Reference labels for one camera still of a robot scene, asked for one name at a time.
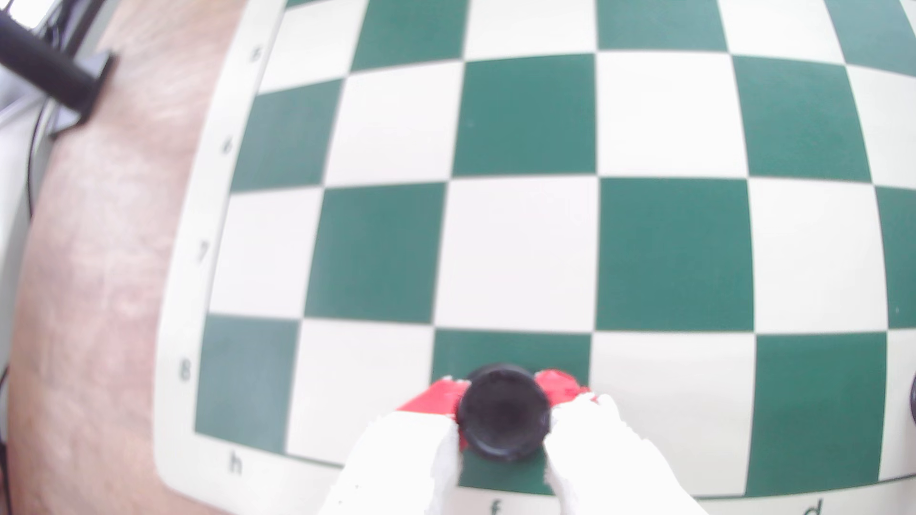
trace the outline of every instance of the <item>chessboard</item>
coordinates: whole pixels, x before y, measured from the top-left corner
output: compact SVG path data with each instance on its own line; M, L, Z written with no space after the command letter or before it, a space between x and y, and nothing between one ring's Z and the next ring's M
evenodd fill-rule
M162 305L158 471L314 513L364 428L509 362L712 515L916 513L916 2L257 0ZM465 453L454 514L556 514Z

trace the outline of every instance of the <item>printed number 8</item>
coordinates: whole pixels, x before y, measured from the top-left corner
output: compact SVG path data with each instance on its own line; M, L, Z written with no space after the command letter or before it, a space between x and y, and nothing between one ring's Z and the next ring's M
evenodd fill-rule
M182 381L187 381L191 378L191 361L187 357L181 360L181 371L179 372L179 377Z

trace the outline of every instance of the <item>black bracket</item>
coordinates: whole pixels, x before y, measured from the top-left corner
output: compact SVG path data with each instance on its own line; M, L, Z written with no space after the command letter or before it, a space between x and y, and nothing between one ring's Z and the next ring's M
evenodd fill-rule
M61 104L54 132L86 121L114 61L111 52L73 61L0 11L0 64Z

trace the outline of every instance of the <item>wooden table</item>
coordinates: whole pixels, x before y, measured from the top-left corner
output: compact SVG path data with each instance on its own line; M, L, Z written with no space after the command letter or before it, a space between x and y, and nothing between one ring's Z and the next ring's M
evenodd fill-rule
M27 242L10 365L17 515L213 513L153 464L163 286L191 161L243 2L122 0L120 61L55 145Z

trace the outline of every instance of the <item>black chess piece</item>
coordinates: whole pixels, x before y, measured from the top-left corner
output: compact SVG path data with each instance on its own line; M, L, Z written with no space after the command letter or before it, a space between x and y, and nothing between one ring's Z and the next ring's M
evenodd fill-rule
M910 415L916 422L916 377L913 378L913 386L910 387Z
M468 446L484 458L515 461L540 448L551 426L547 395L526 369L480 367L458 404L457 421Z

